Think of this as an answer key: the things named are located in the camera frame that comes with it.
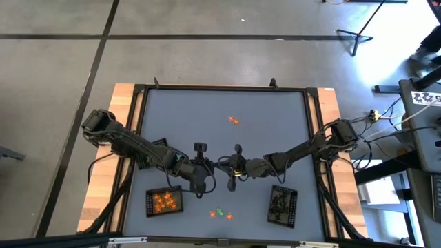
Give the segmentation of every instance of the gray tabletop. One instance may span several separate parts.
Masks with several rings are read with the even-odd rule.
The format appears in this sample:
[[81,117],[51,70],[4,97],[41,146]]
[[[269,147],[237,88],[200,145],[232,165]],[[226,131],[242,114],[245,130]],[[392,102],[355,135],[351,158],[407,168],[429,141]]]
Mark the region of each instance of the gray tabletop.
[[[411,116],[424,105],[413,104],[412,91],[416,90],[409,80],[400,81],[402,100],[406,113]],[[424,90],[425,92],[441,93],[441,85],[433,84]],[[435,125],[435,121],[441,117],[441,107],[431,106],[415,118],[409,120],[410,127],[426,127]],[[418,130],[412,132],[413,142],[415,143],[420,157],[421,167],[428,172],[441,172],[441,148],[435,146],[435,142],[441,140],[440,132],[433,129]]]
[[[308,137],[305,106],[299,92],[221,92],[150,90],[142,136],[150,141],[166,138],[169,145],[190,157],[194,142],[208,144],[205,153],[212,160],[234,153],[234,145],[243,147],[245,158],[286,151]],[[227,120],[239,120],[234,125]],[[145,191],[167,187],[163,172],[150,168],[135,169],[124,234],[196,238],[237,238],[259,240],[323,241],[318,193],[310,156],[295,162],[287,170],[281,185],[276,178],[249,178],[238,181],[236,191],[227,189],[228,177],[215,169],[214,192],[197,199],[183,193],[182,213],[146,218]],[[189,187],[181,178],[170,178],[173,185]],[[207,188],[212,180],[207,178]],[[293,229],[267,222],[271,186],[280,185],[298,191]],[[233,220],[210,211],[220,207]]]
[[433,220],[432,189],[430,174],[418,169],[408,169],[413,203],[425,247],[441,247],[441,224]]

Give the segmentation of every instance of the wooden table frame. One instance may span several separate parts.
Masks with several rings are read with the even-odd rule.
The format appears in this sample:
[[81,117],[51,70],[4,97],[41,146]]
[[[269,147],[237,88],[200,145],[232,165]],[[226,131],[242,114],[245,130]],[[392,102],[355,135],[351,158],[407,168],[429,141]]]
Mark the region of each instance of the wooden table frame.
[[[135,85],[133,83],[117,83],[114,88],[112,100],[110,101],[109,111],[113,112],[117,121],[125,123],[127,128],[137,132],[141,131],[143,113],[147,103],[147,89],[158,87],[159,84],[155,80],[156,85]],[[213,86],[213,85],[164,85],[164,87],[224,87],[225,90],[229,88],[241,89],[241,86]],[[247,89],[261,90],[280,90],[293,88],[277,88],[274,87],[246,87]],[[340,118],[336,94],[334,89],[328,88],[296,88],[305,93],[305,105],[309,106],[309,117],[311,123],[311,132],[315,133],[323,123],[328,123]],[[98,149],[96,157],[102,157],[110,153],[110,146],[103,146]],[[340,157],[349,159],[349,155],[341,152]],[[129,163],[134,163],[128,158],[118,158],[113,155],[107,157],[96,163],[92,170],[90,184],[81,212],[81,217],[77,230],[82,231],[88,228],[94,219],[101,213],[103,208],[107,205],[111,195],[116,191],[116,185],[120,185],[123,181]],[[341,210],[352,225],[363,236],[367,236],[367,229],[365,220],[362,215],[360,200],[358,197],[357,186],[353,174],[352,166],[344,160],[336,160],[331,168],[331,173],[323,175],[323,180],[328,186],[331,194],[336,198]],[[112,217],[106,221],[106,224],[101,227],[100,231],[121,231],[123,229],[123,221],[125,218],[125,206],[127,205],[128,196],[122,197],[114,208]],[[348,237],[341,225],[334,218],[331,207],[325,202],[324,198],[320,200],[323,204],[323,214],[327,218],[322,218],[323,231],[325,237]]]

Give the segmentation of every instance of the gray floor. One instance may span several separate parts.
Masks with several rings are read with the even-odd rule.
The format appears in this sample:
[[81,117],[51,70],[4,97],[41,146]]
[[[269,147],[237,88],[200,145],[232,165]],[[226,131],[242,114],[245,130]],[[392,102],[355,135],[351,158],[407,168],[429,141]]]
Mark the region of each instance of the gray floor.
[[[101,34],[111,0],[0,0],[0,34]],[[310,34],[359,31],[377,3],[121,1],[111,34]],[[350,41],[108,41],[86,114],[107,108],[115,83],[333,87],[344,118],[385,110],[398,96],[376,84],[411,75],[406,58],[437,25],[425,0],[385,4],[352,58]],[[32,235],[98,41],[0,40],[0,145],[28,157],[0,160],[0,239]],[[398,105],[395,113],[403,113]],[[388,123],[377,123],[370,132]],[[364,124],[359,123],[357,130]],[[379,142],[395,156],[394,138]],[[96,149],[78,136],[49,234],[73,234]],[[364,153],[362,149],[353,157]],[[376,147],[376,158],[386,159]]]

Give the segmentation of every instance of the small colorful object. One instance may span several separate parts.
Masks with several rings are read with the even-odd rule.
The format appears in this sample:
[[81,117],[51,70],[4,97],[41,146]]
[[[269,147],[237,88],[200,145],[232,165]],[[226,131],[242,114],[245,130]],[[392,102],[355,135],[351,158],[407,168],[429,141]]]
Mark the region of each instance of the small colorful object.
[[232,213],[228,213],[226,217],[227,217],[227,220],[234,219]]
[[220,208],[216,208],[216,213],[221,216],[223,215],[223,211]]

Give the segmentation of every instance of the table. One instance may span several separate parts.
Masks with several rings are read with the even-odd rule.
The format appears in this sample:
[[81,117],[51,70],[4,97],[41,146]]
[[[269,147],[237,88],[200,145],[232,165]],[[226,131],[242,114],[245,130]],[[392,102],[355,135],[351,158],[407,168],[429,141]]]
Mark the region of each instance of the table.
[[[400,81],[400,91],[407,116],[415,114],[424,107],[424,105],[413,103],[411,92],[418,92],[418,90],[412,86],[410,80]],[[433,84],[424,91],[441,93],[441,85]],[[441,114],[441,108],[432,106],[409,120],[409,127],[418,128],[435,125],[439,114]],[[375,208],[404,213],[410,241],[415,243],[416,220],[411,219],[409,214],[411,211],[409,200],[413,200],[426,247],[439,247],[441,244],[439,237],[441,224],[433,220],[429,175],[430,173],[441,172],[439,164],[441,159],[440,148],[435,146],[435,142],[440,140],[438,132],[433,129],[414,131],[411,133],[411,137],[416,150],[356,173],[357,184],[368,183],[386,176],[391,176],[393,180],[401,179],[401,183],[394,183],[394,185],[398,190],[397,194],[402,197],[404,202],[400,201],[399,205],[377,206]]]
[[[138,94],[135,98],[136,104],[132,104],[132,108],[134,109],[135,114],[129,117],[128,113],[130,110],[133,94],[139,89],[140,87],[134,84],[116,84],[109,107],[109,111],[113,112],[116,115],[118,121],[129,124],[129,126],[132,127],[133,130],[136,129],[136,126],[139,123],[139,116],[136,113],[139,113],[140,109],[142,108],[142,94]],[[336,95],[333,89],[314,90],[312,90],[312,93],[317,94],[318,99],[320,100],[314,101],[314,98],[310,96],[308,97],[308,102],[311,108],[312,125],[314,131],[316,131],[319,126],[318,115],[316,113],[316,103],[319,103],[317,104],[317,107],[319,110],[321,110],[323,123],[327,123],[338,118],[339,111]],[[97,157],[108,154],[109,152],[109,147],[100,147],[97,153]],[[340,156],[349,159],[349,156],[345,153],[341,153]],[[122,177],[125,175],[129,160],[125,159],[122,162],[123,169],[121,173],[117,173],[116,171],[118,161],[119,160],[116,156],[111,156],[105,160],[98,162],[94,166],[90,185],[88,187],[88,192],[85,197],[85,202],[79,221],[79,231],[87,228],[98,216],[100,211],[105,207],[112,192],[112,185],[114,184],[115,178],[117,176]],[[367,236],[367,230],[362,215],[360,201],[358,200],[356,183],[353,177],[351,166],[344,161],[336,161],[332,168],[332,172],[334,176],[336,195],[340,208],[347,215],[348,219],[357,228],[357,230],[361,234]],[[120,214],[120,209],[124,206],[125,205],[122,204],[117,205],[112,216],[111,223],[107,225],[107,227],[102,227],[101,230],[103,230],[103,228],[107,228],[108,230],[114,231],[118,228],[121,228],[118,227],[117,222],[119,218],[123,216]],[[329,227],[330,236],[336,237],[338,235],[338,228],[329,206],[327,206],[327,225]]]

